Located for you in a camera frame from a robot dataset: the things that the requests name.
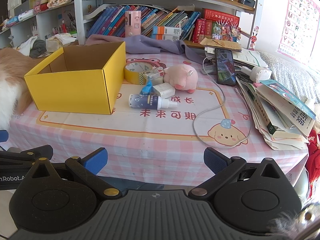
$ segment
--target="yellow box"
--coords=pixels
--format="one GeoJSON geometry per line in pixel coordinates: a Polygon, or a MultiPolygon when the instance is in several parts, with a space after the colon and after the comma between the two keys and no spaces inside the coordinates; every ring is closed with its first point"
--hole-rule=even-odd
{"type": "Polygon", "coordinates": [[[124,79],[125,43],[63,47],[25,80],[41,111],[111,114],[124,79]]]}

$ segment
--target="pink plush toy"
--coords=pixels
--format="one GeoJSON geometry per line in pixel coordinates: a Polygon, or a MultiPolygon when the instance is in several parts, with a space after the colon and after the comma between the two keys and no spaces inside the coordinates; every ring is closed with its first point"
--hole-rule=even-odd
{"type": "Polygon", "coordinates": [[[175,89],[186,90],[191,94],[196,90],[198,73],[193,67],[180,64],[164,69],[163,81],[175,89]]]}

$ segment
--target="cat tail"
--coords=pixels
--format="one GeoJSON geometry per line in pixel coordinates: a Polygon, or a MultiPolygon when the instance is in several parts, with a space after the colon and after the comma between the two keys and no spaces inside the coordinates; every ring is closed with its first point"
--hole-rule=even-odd
{"type": "Polygon", "coordinates": [[[30,95],[30,92],[28,88],[22,92],[21,97],[18,100],[17,107],[16,107],[16,113],[22,114],[28,106],[32,103],[33,99],[30,95]]]}

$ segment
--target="phone screen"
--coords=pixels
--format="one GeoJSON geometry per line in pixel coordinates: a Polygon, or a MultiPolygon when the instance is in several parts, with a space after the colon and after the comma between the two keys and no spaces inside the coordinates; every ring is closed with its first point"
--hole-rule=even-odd
{"type": "Polygon", "coordinates": [[[235,85],[236,72],[232,51],[228,49],[215,49],[217,80],[219,84],[235,85]]]}

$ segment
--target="table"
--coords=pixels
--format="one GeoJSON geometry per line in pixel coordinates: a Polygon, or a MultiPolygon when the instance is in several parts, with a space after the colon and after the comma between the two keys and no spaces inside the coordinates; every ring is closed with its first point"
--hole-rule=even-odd
{"type": "MultiPolygon", "coordinates": [[[[148,62],[165,64],[190,64],[199,69],[185,55],[169,52],[161,54],[127,54],[148,62]]],[[[222,102],[221,92],[215,84],[198,71],[198,89],[194,94],[177,91],[172,101],[180,101],[177,109],[162,112],[133,109],[128,106],[128,93],[137,93],[141,86],[123,84],[112,115],[92,115],[38,111],[31,104],[22,115],[10,122],[9,140],[4,148],[22,150],[50,144],[54,149],[53,162],[78,155],[83,157],[99,147],[108,151],[108,163],[101,176],[131,179],[148,183],[197,186],[213,173],[203,161],[206,145],[197,140],[192,130],[192,120],[203,109],[222,102]]],[[[219,145],[212,131],[220,132],[224,119],[234,120],[233,133],[247,135],[250,127],[249,113],[243,99],[233,87],[223,86],[226,95],[224,107],[204,114],[196,122],[196,129],[210,144],[219,145]]],[[[276,160],[294,185],[308,158],[308,150],[275,151],[252,128],[247,144],[232,149],[219,149],[228,157],[241,156],[247,162],[259,163],[265,157],[276,160]]]]}

